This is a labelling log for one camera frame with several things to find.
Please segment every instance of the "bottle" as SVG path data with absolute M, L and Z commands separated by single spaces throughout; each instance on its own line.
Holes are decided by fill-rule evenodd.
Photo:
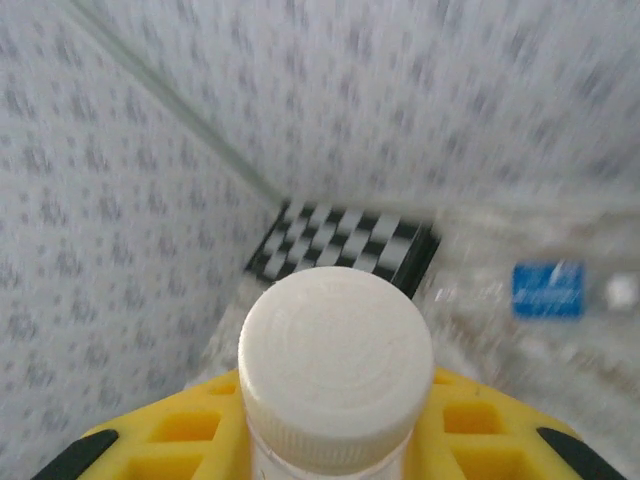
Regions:
M 252 480 L 402 480 L 434 368 L 422 315 L 385 280 L 318 267 L 277 282 L 238 347 Z

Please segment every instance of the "blue sticker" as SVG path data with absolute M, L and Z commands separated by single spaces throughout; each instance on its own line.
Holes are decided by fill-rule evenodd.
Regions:
M 517 264 L 512 304 L 514 315 L 521 318 L 580 318 L 584 314 L 584 264 Z

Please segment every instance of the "patterned wallpaper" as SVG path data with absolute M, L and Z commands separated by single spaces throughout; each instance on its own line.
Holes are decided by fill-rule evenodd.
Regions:
M 49 2 L 0 2 L 0 479 L 180 389 L 272 213 Z
M 640 201 L 636 1 L 79 1 L 285 191 Z
M 640 198 L 637 2 L 75 1 L 283 194 Z M 272 218 L 63 11 L 0 0 L 1 480 L 180 388 Z

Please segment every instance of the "white bottle cap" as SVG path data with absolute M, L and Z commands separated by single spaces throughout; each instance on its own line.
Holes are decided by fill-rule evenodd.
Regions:
M 253 430 L 282 460 L 324 475 L 364 470 L 409 435 L 434 374 L 431 336 L 400 290 L 318 267 L 255 303 L 238 347 Z
M 633 273 L 612 275 L 606 286 L 607 306 L 610 310 L 630 310 L 640 302 L 640 280 Z

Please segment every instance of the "checkerboard pattern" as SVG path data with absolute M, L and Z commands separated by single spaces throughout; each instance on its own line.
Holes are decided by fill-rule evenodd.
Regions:
M 350 267 L 412 297 L 438 244 L 430 225 L 399 215 L 287 202 L 247 271 L 272 283 L 316 266 Z

